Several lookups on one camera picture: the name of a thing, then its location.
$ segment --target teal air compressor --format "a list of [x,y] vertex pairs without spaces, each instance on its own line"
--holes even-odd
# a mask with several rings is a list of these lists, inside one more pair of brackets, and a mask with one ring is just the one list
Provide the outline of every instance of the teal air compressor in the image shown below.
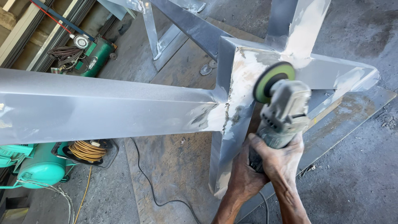
[[[55,144],[53,142],[0,146],[0,167],[15,165],[12,172],[17,174],[17,181],[13,186],[0,186],[0,189],[36,189],[65,180],[66,167],[76,164],[53,155],[51,150]],[[67,145],[68,142],[62,142],[58,154],[65,155],[61,149]]]

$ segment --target metal frame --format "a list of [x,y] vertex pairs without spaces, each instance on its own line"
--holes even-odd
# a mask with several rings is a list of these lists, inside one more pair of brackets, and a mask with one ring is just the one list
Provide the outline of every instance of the metal frame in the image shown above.
[[[155,20],[153,18],[152,6],[149,0],[108,0],[118,5],[141,12],[144,16],[146,33],[148,34],[149,45],[152,50],[153,59],[157,60],[162,51],[177,36],[180,30],[173,24],[166,33],[158,39],[156,32]],[[204,9],[206,3],[197,0],[171,0],[171,2],[182,8],[189,10],[191,13],[197,13]]]
[[[311,54],[330,0],[277,1],[265,44],[236,39],[168,0],[150,1],[218,62],[215,89],[2,69],[0,145],[213,132],[209,187],[220,198],[252,116],[254,83],[267,67],[288,61],[311,89],[336,89],[310,118],[379,79],[373,66]],[[290,14],[276,18],[287,6]]]

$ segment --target green sanding disc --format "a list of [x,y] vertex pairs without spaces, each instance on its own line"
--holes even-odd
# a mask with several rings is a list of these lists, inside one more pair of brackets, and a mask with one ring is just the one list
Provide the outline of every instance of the green sanding disc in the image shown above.
[[253,96],[260,103],[270,103],[270,90],[278,80],[295,79],[295,70],[289,62],[279,62],[269,67],[257,80],[254,85]]

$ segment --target yellow cable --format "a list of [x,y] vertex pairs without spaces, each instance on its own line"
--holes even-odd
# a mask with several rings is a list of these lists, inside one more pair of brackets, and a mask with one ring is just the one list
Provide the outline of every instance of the yellow cable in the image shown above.
[[77,212],[77,216],[76,216],[75,222],[74,222],[73,224],[76,224],[77,218],[79,217],[80,209],[82,208],[82,205],[83,205],[84,198],[86,197],[88,185],[90,184],[91,168],[92,168],[92,167],[90,167],[90,173],[88,174],[88,181],[87,181],[86,191],[84,192],[84,196],[83,196],[83,199],[82,199],[82,203],[80,203],[79,211]]

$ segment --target white wire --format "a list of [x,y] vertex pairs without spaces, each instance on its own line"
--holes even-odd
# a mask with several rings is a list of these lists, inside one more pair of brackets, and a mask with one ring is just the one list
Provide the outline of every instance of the white wire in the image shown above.
[[52,185],[49,185],[49,184],[46,184],[46,183],[42,183],[42,182],[38,182],[38,181],[33,181],[33,180],[29,180],[29,181],[17,180],[17,181],[22,182],[22,183],[29,183],[29,184],[37,185],[37,186],[40,186],[40,187],[44,187],[44,188],[50,189],[50,190],[52,190],[52,191],[58,192],[58,193],[60,193],[61,195],[63,195],[63,196],[66,198],[66,200],[68,201],[68,206],[69,206],[68,224],[70,224],[70,215],[71,215],[71,211],[73,211],[72,223],[74,223],[74,207],[73,207],[72,199],[69,197],[68,194],[66,194],[66,193],[62,190],[62,188],[60,188],[60,187],[56,188],[56,187],[54,187],[54,186],[52,186]]

